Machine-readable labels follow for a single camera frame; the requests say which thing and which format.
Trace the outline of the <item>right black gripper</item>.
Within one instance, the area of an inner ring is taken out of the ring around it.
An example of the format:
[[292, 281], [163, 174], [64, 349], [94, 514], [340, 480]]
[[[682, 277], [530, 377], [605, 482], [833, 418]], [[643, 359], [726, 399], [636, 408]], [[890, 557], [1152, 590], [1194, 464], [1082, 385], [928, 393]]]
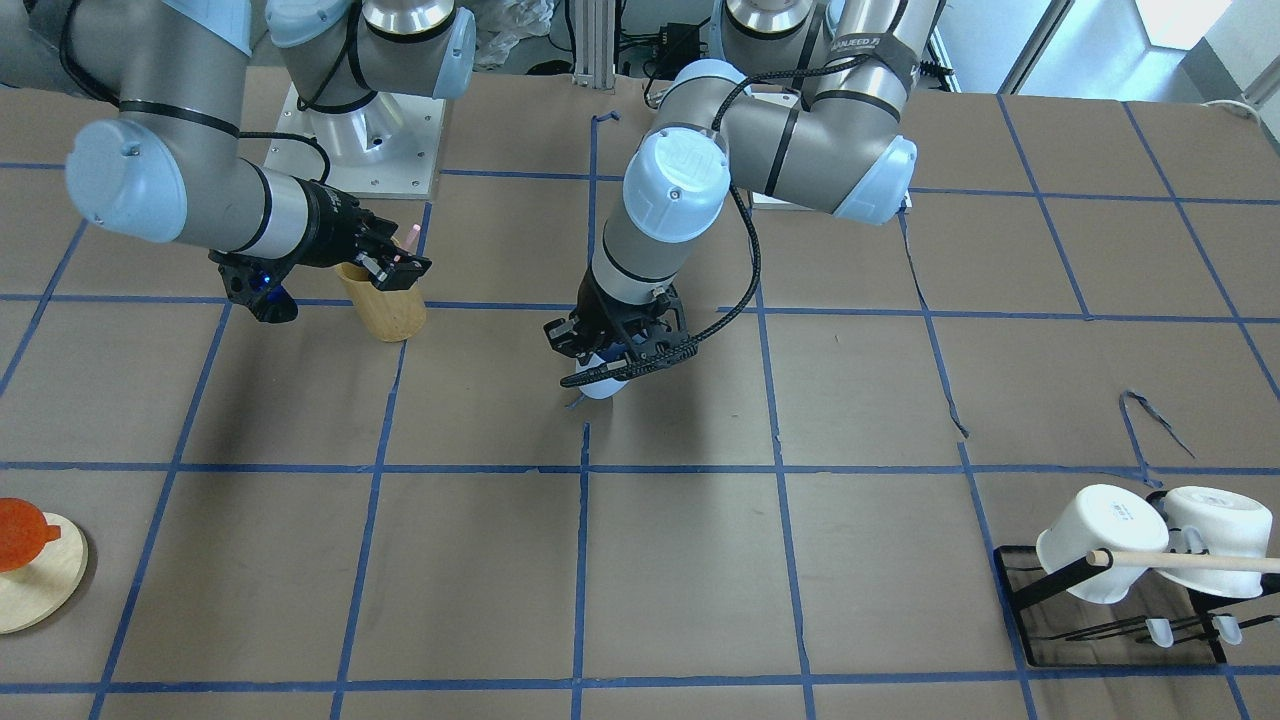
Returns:
[[356, 197], [310, 181], [303, 181], [301, 188], [307, 224], [287, 254], [256, 258], [247, 252], [209, 252], [227, 297], [247, 307], [259, 322], [287, 323], [297, 318], [297, 304], [283, 281], [300, 264], [356, 264], [381, 292], [410, 290], [431, 268], [430, 259], [401, 251], [393, 240], [397, 224], [362, 208]]

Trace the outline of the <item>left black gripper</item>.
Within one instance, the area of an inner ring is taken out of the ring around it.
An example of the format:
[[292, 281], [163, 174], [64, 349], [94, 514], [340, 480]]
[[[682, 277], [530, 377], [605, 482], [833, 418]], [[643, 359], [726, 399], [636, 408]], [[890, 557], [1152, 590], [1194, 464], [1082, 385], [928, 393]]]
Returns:
[[550, 347], [577, 363], [562, 386], [631, 380], [696, 355], [686, 315], [673, 286], [660, 287], [639, 305], [609, 296], [585, 275], [566, 319], [544, 325]]

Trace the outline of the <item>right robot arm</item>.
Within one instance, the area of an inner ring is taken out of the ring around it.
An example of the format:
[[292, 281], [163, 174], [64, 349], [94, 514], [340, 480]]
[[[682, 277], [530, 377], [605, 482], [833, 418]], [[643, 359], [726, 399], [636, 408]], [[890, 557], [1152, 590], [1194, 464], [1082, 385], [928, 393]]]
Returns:
[[[297, 316], [283, 282], [298, 265], [349, 263], [375, 290], [411, 290], [430, 263], [396, 242], [396, 223], [239, 155], [252, 14], [248, 1], [5, 1], [3, 83], [114, 106], [67, 158], [79, 214], [206, 249], [257, 320]], [[468, 87], [476, 20], [456, 1], [270, 1], [264, 17], [301, 110], [351, 117], [388, 94]]]

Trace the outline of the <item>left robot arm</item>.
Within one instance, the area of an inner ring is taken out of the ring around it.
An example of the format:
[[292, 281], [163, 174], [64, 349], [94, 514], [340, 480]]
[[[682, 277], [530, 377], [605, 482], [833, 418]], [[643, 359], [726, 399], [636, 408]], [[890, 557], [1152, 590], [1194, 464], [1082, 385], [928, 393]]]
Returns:
[[760, 193], [868, 224], [908, 195], [899, 132], [940, 1], [718, 1], [623, 174], [577, 302], [545, 325], [594, 398], [694, 356], [675, 278], [726, 199]]

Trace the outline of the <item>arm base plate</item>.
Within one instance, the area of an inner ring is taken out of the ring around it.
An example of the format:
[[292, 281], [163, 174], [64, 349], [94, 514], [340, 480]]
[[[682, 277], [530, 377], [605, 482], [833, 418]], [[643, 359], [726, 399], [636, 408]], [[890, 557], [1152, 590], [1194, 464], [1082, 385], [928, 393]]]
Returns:
[[447, 100], [379, 94], [340, 115], [300, 111], [296, 101], [291, 86], [276, 131], [320, 142], [332, 161], [326, 184], [360, 199], [433, 199]]

